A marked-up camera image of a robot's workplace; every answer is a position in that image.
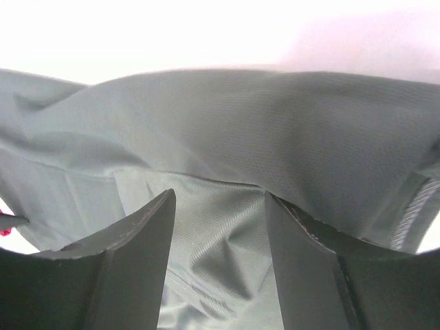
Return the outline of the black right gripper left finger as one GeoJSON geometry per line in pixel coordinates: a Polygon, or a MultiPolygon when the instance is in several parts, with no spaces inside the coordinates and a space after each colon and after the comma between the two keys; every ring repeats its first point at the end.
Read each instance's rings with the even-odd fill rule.
{"type": "Polygon", "coordinates": [[[156,329],[175,222],[165,190],[59,251],[1,251],[2,329],[156,329]]]}

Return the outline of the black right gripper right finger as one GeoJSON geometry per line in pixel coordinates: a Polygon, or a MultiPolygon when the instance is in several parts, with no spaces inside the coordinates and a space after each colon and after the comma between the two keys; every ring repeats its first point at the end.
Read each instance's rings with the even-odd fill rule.
{"type": "Polygon", "coordinates": [[[439,328],[438,251],[378,247],[270,193],[265,220],[284,328],[439,328]]]}

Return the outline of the grey t shirt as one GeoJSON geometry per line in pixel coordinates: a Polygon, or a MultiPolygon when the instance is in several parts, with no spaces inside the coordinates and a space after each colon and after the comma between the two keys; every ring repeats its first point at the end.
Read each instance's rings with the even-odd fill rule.
{"type": "Polygon", "coordinates": [[[176,207],[156,329],[286,329],[265,194],[418,254],[439,212],[439,86],[329,72],[98,85],[1,72],[1,198],[37,253],[165,190],[176,207]]]}

